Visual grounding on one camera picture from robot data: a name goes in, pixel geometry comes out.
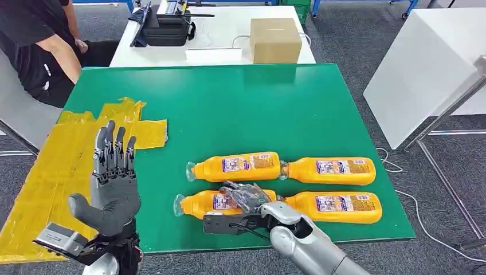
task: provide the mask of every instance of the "black case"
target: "black case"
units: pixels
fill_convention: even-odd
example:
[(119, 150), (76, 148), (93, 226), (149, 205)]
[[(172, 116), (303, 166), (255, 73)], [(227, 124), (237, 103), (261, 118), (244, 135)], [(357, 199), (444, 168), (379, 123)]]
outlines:
[(147, 14), (147, 19), (142, 29), (147, 44), (150, 46), (183, 46), (187, 39), (194, 38), (195, 24), (190, 17), (181, 20), (181, 23), (160, 24), (157, 19), (159, 5), (153, 5)]

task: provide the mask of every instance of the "orange bottle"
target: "orange bottle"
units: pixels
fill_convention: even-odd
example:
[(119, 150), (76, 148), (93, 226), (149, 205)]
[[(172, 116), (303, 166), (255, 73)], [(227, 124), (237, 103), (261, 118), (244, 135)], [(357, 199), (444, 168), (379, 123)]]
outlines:
[(304, 183), (367, 185), (377, 174), (369, 158), (302, 158), (281, 162), (280, 166), (280, 179), (292, 178)]
[[(277, 195), (274, 191), (263, 191), (268, 194), (271, 201), (277, 200)], [(230, 196), (219, 191), (205, 190), (189, 197), (184, 197), (181, 194), (175, 196), (174, 214), (176, 216), (187, 214), (202, 219), (210, 211), (222, 213), (223, 215), (239, 215), (243, 213)]]
[(285, 203), (315, 222), (375, 223), (382, 215), (378, 197), (368, 192), (301, 192)]
[(198, 164), (189, 162), (186, 176), (190, 182), (194, 179), (209, 182), (276, 179), (280, 176), (280, 161), (275, 152), (214, 156)]

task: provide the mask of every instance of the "green table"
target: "green table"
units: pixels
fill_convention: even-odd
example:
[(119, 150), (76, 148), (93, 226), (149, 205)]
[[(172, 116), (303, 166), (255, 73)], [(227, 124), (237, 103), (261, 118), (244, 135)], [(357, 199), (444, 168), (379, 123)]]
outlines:
[(188, 161), (260, 151), (278, 152), (286, 161), (304, 156), (371, 158), (377, 177), (368, 186), (305, 184), (292, 179), (258, 184), (283, 196), (326, 190), (377, 194), (383, 207), (377, 223), (317, 223), (335, 242), (415, 237), (334, 64), (86, 70), (65, 109), (97, 116), (104, 103), (123, 96), (147, 102), (142, 119), (168, 119), (166, 146), (136, 153), (142, 197), (137, 223), (145, 252), (269, 246), (267, 240), (252, 234), (205, 234), (201, 220), (173, 213), (177, 194), (218, 188), (203, 180), (188, 182)]

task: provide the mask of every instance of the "cardboard box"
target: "cardboard box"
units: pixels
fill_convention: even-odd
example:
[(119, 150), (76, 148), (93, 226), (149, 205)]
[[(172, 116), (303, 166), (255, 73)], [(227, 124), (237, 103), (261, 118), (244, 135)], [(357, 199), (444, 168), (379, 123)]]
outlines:
[(250, 46), (254, 64), (297, 63), (302, 41), (291, 18), (252, 19)]

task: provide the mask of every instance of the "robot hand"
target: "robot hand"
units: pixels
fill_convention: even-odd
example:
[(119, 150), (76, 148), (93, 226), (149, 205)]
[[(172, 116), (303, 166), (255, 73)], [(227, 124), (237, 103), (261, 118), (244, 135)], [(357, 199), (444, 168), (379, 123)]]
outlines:
[(245, 213), (256, 213), (270, 197), (256, 184), (240, 184), (225, 180), (220, 191), (230, 196)]
[(95, 169), (91, 176), (91, 205), (78, 193), (68, 198), (71, 214), (101, 235), (113, 236), (123, 231), (140, 209), (134, 170), (135, 137), (123, 152), (125, 128), (120, 127), (113, 142), (115, 122), (110, 121), (95, 137)]

